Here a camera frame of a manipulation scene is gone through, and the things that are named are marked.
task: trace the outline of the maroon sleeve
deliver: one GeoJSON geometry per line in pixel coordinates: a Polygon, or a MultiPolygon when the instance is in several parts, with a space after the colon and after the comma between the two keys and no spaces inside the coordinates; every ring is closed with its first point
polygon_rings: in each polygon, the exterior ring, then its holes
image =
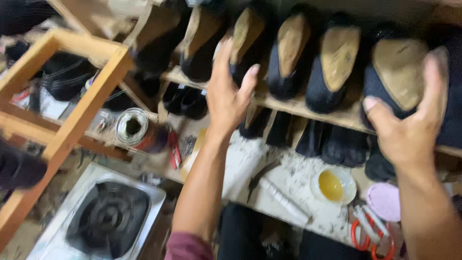
{"type": "Polygon", "coordinates": [[[212,250],[200,237],[174,232],[167,243],[165,260],[213,260],[212,250]]]}

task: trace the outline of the black pants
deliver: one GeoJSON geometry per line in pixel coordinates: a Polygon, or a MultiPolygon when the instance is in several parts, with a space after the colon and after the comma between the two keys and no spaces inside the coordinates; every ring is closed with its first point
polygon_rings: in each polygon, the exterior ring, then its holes
{"type": "MultiPolygon", "coordinates": [[[[236,203],[229,203],[221,212],[218,260],[265,260],[261,245],[261,214],[236,203]]],[[[300,260],[365,260],[369,252],[361,252],[313,232],[304,231],[300,244],[300,260]]]]}

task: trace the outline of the pink object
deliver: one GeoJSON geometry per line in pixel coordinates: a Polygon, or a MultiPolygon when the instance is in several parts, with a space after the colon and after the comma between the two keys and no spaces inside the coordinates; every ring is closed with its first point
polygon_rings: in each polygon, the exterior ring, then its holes
{"type": "Polygon", "coordinates": [[[400,193],[388,183],[377,183],[367,190],[366,201],[377,216],[385,221],[401,220],[400,193]]]}

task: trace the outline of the hand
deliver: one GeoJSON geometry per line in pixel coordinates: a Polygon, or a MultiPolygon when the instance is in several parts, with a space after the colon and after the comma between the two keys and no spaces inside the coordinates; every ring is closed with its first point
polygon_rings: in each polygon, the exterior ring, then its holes
{"type": "Polygon", "coordinates": [[[436,138],[446,111],[448,57],[444,49],[430,52],[424,60],[424,97],[417,111],[400,120],[379,98],[363,101],[377,130],[380,150],[396,170],[427,167],[434,163],[436,138]]]}
{"type": "Polygon", "coordinates": [[[207,91],[207,104],[210,112],[209,130],[223,136],[231,136],[242,121],[257,84],[260,69],[258,64],[250,67],[239,89],[229,71],[232,44],[233,41],[230,38],[221,46],[213,63],[212,77],[207,91]]]}

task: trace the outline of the scissors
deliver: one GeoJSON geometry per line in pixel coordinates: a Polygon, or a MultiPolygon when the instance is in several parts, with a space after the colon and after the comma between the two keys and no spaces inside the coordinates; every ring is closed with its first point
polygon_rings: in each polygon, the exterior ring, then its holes
{"type": "Polygon", "coordinates": [[[351,226],[351,240],[353,241],[354,247],[358,250],[365,251],[369,248],[369,245],[372,241],[371,256],[373,260],[392,260],[393,256],[395,255],[395,241],[390,236],[389,224],[387,223],[385,226],[382,223],[382,221],[377,217],[377,215],[375,215],[375,213],[372,212],[372,210],[367,205],[364,205],[362,207],[359,205],[355,206],[353,214],[355,215],[355,217],[358,218],[353,222],[351,226]],[[367,233],[364,244],[362,245],[359,245],[358,241],[356,240],[356,228],[360,223],[367,233]],[[376,225],[379,229],[378,234],[375,233],[373,230],[374,225],[376,225]],[[383,238],[389,238],[391,246],[385,258],[378,258],[376,253],[377,244],[383,238]]]}

